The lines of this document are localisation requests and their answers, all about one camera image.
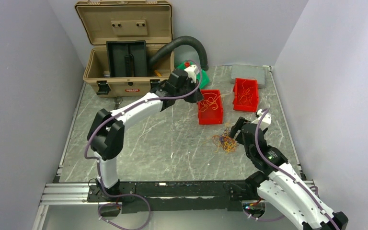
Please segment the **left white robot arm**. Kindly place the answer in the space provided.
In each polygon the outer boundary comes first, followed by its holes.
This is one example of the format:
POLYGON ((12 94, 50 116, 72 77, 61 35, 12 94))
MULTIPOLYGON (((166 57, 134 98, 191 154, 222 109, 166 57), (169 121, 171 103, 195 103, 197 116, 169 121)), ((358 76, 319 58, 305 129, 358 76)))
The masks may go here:
POLYGON ((167 80, 158 83, 135 102, 116 110, 97 112, 87 135, 84 157, 96 160, 99 194, 104 200, 113 201, 119 194, 116 162, 123 149, 125 132, 145 118, 173 106, 177 100, 192 104, 203 100, 198 76, 202 77, 203 73, 195 65, 175 69, 167 80), (92 150, 94 155, 88 156, 88 150, 92 150))

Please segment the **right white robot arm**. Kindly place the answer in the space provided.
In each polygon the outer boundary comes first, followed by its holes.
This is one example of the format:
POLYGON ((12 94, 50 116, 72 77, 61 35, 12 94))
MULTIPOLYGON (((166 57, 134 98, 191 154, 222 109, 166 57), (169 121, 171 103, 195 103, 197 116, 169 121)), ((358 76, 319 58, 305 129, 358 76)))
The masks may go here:
POLYGON ((344 230, 348 217, 327 206, 299 178, 283 153, 267 144, 270 117, 248 121, 239 117, 229 137, 243 145, 257 172, 245 179, 245 193, 269 202, 299 230, 344 230))

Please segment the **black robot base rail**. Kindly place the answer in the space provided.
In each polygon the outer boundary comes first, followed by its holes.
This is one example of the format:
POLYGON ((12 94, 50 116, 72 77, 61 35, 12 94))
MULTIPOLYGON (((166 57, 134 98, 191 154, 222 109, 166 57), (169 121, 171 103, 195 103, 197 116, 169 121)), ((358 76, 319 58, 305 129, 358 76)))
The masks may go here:
POLYGON ((99 182, 89 183, 87 202, 117 203, 123 214, 139 211, 244 210, 258 217, 266 204, 244 180, 120 182, 102 192, 99 182))

